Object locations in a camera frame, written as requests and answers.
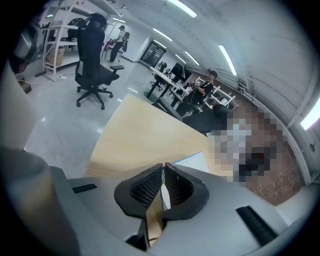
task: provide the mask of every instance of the gray floor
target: gray floor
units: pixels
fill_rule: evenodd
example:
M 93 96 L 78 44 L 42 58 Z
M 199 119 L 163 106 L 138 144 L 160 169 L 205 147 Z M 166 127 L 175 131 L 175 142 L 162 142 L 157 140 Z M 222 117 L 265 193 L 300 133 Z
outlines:
M 124 58 L 120 64 L 125 69 L 118 71 L 120 78 L 108 86 L 113 98 L 100 94 L 105 110 L 101 110 L 100 102 L 92 95 L 81 102 L 81 107 L 76 106 L 84 91 L 77 93 L 75 65 L 57 72 L 67 79 L 51 82 L 43 76 L 33 78 L 28 97 L 38 111 L 38 122 L 25 150 L 42 157 L 51 166 L 62 168 L 68 179 L 83 177 L 95 145 L 121 100 L 132 94 L 150 103 L 143 94 L 151 89 L 150 81 L 154 81 L 150 69 Z M 155 89 L 153 94 L 160 96 L 161 92 Z

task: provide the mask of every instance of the computer monitor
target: computer monitor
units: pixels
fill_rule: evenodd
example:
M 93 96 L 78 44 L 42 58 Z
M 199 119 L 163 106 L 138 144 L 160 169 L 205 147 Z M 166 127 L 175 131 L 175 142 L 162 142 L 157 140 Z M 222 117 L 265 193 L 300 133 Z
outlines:
M 171 72 L 183 82 L 185 82 L 188 79 L 188 77 L 191 75 L 191 72 L 179 63 L 176 63 L 174 65 Z

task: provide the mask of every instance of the doorway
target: doorway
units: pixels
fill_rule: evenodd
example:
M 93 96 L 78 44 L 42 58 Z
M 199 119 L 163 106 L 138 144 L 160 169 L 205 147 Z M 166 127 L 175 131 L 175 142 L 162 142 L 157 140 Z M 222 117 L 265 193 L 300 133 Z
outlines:
M 152 42 L 144 51 L 140 60 L 151 67 L 155 67 L 165 52 L 166 50 Z

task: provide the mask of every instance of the black slot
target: black slot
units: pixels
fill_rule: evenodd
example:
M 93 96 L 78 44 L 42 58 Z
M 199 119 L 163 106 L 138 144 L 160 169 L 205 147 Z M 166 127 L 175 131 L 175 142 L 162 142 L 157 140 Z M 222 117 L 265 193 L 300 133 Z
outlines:
M 83 185 L 83 186 L 73 187 L 72 190 L 75 194 L 78 194 L 81 192 L 86 192 L 88 190 L 93 190 L 95 188 L 97 188 L 97 186 L 95 184 L 87 184 L 87 185 Z
M 261 246 L 277 237 L 277 234 L 250 206 L 240 207 L 236 212 Z

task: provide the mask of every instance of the cardboard box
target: cardboard box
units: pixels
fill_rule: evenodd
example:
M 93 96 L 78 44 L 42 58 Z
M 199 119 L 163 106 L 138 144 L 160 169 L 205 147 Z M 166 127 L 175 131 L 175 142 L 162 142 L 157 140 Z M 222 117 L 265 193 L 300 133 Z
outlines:
M 49 52 L 48 57 L 46 58 L 47 62 L 49 62 L 49 64 L 52 66 L 54 65 L 55 50 L 56 49 L 52 49 Z M 56 67 L 59 67 L 62 65 L 62 61 L 64 60 L 64 55 L 65 55 L 65 48 L 58 49 L 58 53 L 56 56 Z
M 25 78 L 23 75 L 18 74 L 15 76 L 15 78 L 18 80 L 19 85 L 24 90 L 25 94 L 28 94 L 32 91 L 31 85 L 27 82 L 25 82 Z

